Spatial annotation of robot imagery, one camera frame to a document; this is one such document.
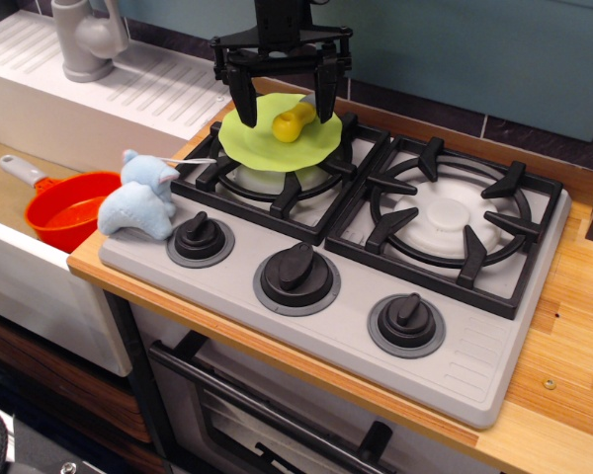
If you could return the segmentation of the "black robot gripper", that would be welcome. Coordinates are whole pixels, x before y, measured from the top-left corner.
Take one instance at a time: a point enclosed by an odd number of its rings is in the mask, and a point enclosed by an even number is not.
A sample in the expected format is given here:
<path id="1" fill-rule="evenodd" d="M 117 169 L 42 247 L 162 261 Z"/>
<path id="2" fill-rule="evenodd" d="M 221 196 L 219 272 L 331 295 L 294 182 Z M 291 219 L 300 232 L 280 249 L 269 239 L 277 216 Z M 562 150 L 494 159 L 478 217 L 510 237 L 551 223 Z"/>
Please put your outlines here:
<path id="1" fill-rule="evenodd" d="M 332 118 L 341 76 L 352 68 L 348 27 L 320 26 L 311 7 L 322 1 L 256 1 L 256 25 L 210 41 L 215 78 L 228 80 L 241 122 L 257 124 L 257 96 L 252 77 L 315 74 L 318 118 Z"/>

